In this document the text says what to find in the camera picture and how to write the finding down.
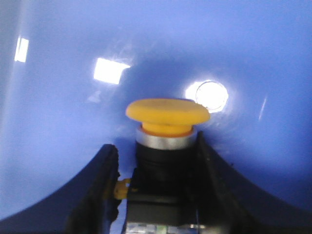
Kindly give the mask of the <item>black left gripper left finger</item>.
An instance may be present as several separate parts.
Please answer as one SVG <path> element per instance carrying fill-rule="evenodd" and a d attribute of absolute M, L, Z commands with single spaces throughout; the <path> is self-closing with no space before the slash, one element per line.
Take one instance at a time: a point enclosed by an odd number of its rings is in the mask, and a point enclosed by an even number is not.
<path fill-rule="evenodd" d="M 71 180 L 27 209 L 1 220 L 2 234 L 99 234 L 113 204 L 118 151 L 104 144 Z"/>

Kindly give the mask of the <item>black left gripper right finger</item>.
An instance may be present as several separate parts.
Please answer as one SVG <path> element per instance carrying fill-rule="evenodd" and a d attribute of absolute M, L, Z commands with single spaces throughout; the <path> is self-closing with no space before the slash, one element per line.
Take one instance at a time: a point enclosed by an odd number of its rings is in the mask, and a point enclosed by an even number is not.
<path fill-rule="evenodd" d="M 199 223 L 218 234 L 310 234 L 312 214 L 262 190 L 197 135 Z"/>

